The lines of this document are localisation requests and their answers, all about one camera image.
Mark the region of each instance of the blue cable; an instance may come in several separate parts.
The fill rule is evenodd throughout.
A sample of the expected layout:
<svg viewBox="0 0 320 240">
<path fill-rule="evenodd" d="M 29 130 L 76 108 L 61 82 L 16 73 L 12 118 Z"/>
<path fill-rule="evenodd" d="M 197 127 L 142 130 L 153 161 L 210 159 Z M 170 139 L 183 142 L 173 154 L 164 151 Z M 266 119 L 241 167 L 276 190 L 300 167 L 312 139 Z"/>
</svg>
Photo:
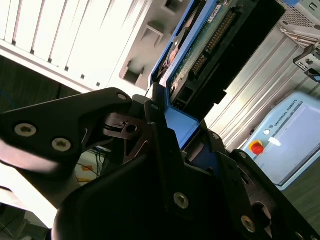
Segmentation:
<svg viewBox="0 0 320 240">
<path fill-rule="evenodd" d="M 5 96 L 5 98 L 9 100 L 9 102 L 11 103 L 13 109 L 16 109 L 16 104 L 15 104 L 15 102 L 11 99 L 11 97 L 8 96 L 8 94 L 6 94 L 4 91 L 1 91 L 1 90 L 0 90 L 0 94 L 2 94 L 3 96 Z"/>
</svg>

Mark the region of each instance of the screw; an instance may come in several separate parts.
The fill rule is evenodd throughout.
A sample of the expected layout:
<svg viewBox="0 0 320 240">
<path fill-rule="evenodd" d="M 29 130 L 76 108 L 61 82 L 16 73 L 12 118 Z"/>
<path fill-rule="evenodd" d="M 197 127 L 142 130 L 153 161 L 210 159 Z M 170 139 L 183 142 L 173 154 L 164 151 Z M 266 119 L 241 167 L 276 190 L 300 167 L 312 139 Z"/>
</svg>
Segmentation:
<svg viewBox="0 0 320 240">
<path fill-rule="evenodd" d="M 173 195 L 175 204 L 181 209 L 187 209 L 189 207 L 189 200 L 182 192 L 176 192 Z"/>
<path fill-rule="evenodd" d="M 127 99 L 127 97 L 125 95 L 120 94 L 120 93 L 118 94 L 118 98 L 120 98 L 122 100 L 126 100 Z"/>
<path fill-rule="evenodd" d="M 157 105 L 152 104 L 151 107 L 153 107 L 155 110 L 159 110 L 159 107 Z"/>
<path fill-rule="evenodd" d="M 65 138 L 56 138 L 52 141 L 52 147 L 59 152 L 66 152 L 71 148 L 71 142 Z"/>
<path fill-rule="evenodd" d="M 241 222 L 243 226 L 250 232 L 254 233 L 256 231 L 256 227 L 254 222 L 247 216 L 242 216 L 241 217 Z"/>
<path fill-rule="evenodd" d="M 241 156 L 243 159 L 246 159 L 246 158 L 247 158 L 247 155 L 244 154 L 243 152 L 240 152 L 240 156 Z"/>
<path fill-rule="evenodd" d="M 295 235 L 298 237 L 299 240 L 305 240 L 305 238 L 300 234 L 300 232 L 295 232 Z"/>
<path fill-rule="evenodd" d="M 214 133 L 214 132 L 212 133 L 212 136 L 213 136 L 214 139 L 216 139 L 216 140 L 219 140 L 219 138 L 220 138 L 220 137 L 219 137 L 216 133 Z"/>
<path fill-rule="evenodd" d="M 21 123 L 15 126 L 14 132 L 22 137 L 31 137 L 36 134 L 37 129 L 29 123 Z"/>
</svg>

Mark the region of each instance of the cable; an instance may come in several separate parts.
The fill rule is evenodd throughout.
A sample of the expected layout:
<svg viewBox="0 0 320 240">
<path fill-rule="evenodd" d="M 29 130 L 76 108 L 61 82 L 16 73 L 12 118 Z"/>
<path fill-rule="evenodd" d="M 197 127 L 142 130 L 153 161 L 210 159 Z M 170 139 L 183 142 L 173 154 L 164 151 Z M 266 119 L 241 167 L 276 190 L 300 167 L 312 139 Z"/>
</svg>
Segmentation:
<svg viewBox="0 0 320 240">
<path fill-rule="evenodd" d="M 24 212 L 24 210 L 21 210 L 16 216 L 15 218 L 13 218 L 7 225 L 4 226 L 4 228 L 2 228 L 0 230 L 0 233 L 2 233 L 7 227 L 9 227 L 10 224 L 12 224 L 18 217 L 20 214 L 22 214 Z"/>
<path fill-rule="evenodd" d="M 101 152 L 99 152 L 99 163 L 101 164 L 101 166 L 104 165 L 104 163 L 101 161 Z"/>
<path fill-rule="evenodd" d="M 85 166 L 85 165 L 83 165 L 83 164 L 81 164 L 81 163 L 77 163 L 77 165 L 80 165 L 80 166 L 82 166 L 82 167 L 84 167 L 84 168 L 86 168 L 86 169 L 89 169 L 91 172 L 93 172 L 93 173 L 96 175 L 96 177 L 99 177 L 98 173 L 95 172 L 95 171 L 93 171 L 90 167 L 87 167 L 87 166 Z"/>
<path fill-rule="evenodd" d="M 99 161 L 98 161 L 98 152 L 95 153 L 95 161 L 96 161 L 97 173 L 99 174 L 100 166 L 99 166 Z"/>
<path fill-rule="evenodd" d="M 13 109 L 16 109 L 16 108 L 17 108 L 15 102 L 11 99 L 11 97 L 9 97 L 8 94 L 6 94 L 4 91 L 1 91 L 1 90 L 0 90 L 0 94 L 2 94 L 3 96 L 5 96 L 5 98 L 9 100 L 9 102 L 11 103 Z"/>
</svg>

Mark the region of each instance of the floor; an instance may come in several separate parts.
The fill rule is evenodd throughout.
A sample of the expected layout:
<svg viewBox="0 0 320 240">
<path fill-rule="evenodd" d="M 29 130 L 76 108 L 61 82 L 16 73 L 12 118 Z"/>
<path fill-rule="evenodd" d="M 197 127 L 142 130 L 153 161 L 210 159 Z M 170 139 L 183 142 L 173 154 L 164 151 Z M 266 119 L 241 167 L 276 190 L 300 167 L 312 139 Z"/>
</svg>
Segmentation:
<svg viewBox="0 0 320 240">
<path fill-rule="evenodd" d="M 26 67 L 0 56 L 0 91 L 10 96 L 16 108 L 78 94 Z M 13 109 L 0 92 L 0 113 Z M 313 164 L 284 195 L 320 234 L 320 161 Z"/>
<path fill-rule="evenodd" d="M 283 194 L 320 235 L 320 159 Z"/>
<path fill-rule="evenodd" d="M 0 113 L 14 109 L 4 94 L 12 99 L 16 108 L 23 108 L 78 92 L 0 56 Z"/>
</svg>

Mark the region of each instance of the metal enclosure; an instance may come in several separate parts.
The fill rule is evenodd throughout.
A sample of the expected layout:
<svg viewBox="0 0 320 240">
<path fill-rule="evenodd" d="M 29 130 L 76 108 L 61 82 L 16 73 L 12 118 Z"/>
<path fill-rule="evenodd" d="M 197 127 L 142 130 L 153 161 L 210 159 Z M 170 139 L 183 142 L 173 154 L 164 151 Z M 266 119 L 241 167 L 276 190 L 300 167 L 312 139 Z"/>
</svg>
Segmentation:
<svg viewBox="0 0 320 240">
<path fill-rule="evenodd" d="M 272 107 L 292 91 L 320 97 L 320 85 L 293 64 L 302 52 L 275 28 L 226 90 L 226 97 L 209 112 L 205 121 L 228 150 L 239 148 Z"/>
</svg>

